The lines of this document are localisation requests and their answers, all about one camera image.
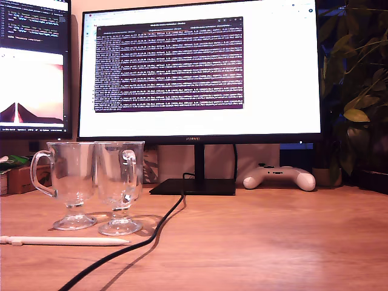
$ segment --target black cable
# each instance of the black cable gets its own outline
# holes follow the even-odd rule
[[[102,259],[100,259],[97,262],[93,263],[92,265],[88,266],[88,268],[86,268],[83,271],[81,271],[80,273],[78,273],[73,279],[71,279],[62,288],[60,288],[59,291],[68,291],[68,290],[70,290],[70,288],[72,288],[81,279],[83,279],[83,277],[85,277],[91,271],[97,269],[99,266],[101,266],[102,264],[106,263],[107,261],[110,261],[111,259],[116,258],[117,256],[122,255],[124,253],[130,252],[131,250],[135,250],[135,249],[138,249],[140,247],[144,247],[144,246],[148,245],[150,242],[152,242],[155,239],[155,237],[156,237],[160,227],[163,225],[164,221],[177,208],[177,206],[182,202],[182,200],[184,199],[184,196],[185,196],[184,192],[182,191],[181,197],[178,200],[178,202],[175,203],[175,205],[170,209],[170,211],[168,211],[166,213],[166,215],[164,215],[164,217],[160,220],[160,222],[156,226],[155,231],[153,232],[152,236],[150,236],[149,239],[147,239],[145,241],[142,241],[142,242],[139,242],[138,244],[134,244],[132,246],[125,247],[125,248],[123,248],[121,250],[118,250],[117,252],[111,253],[111,254],[103,257]]]
[[[233,179],[236,182],[236,180],[237,180],[237,159],[238,159],[238,157],[237,157],[237,147],[236,147],[235,144],[233,145],[233,151],[235,152],[235,173],[233,175]]]

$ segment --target glass stem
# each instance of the glass stem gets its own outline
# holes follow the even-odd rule
[[[112,220],[117,220],[117,219],[130,219],[129,208],[113,209]]]
[[[82,205],[84,204],[81,203],[81,204],[75,204],[75,205],[66,205],[66,208],[67,208],[66,216],[84,215],[85,213]]]

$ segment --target glass base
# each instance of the glass base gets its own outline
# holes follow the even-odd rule
[[[97,219],[85,214],[67,215],[63,219],[54,222],[54,228],[58,230],[77,230],[94,226]]]
[[[109,221],[98,228],[98,232],[102,235],[118,236],[129,235],[141,230],[141,223],[134,222],[131,219],[115,219]]]

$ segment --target monitor stand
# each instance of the monitor stand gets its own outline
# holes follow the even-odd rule
[[[167,179],[150,191],[151,195],[220,195],[233,196],[234,179],[205,179],[205,145],[194,145],[195,179]]]

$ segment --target cardboard box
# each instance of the cardboard box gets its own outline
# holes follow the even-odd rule
[[[0,175],[0,195],[8,193],[7,175],[8,173]]]
[[[38,166],[36,176],[43,186],[51,186],[50,166]],[[9,194],[20,194],[34,190],[36,188],[31,182],[30,167],[20,167],[8,172]]]

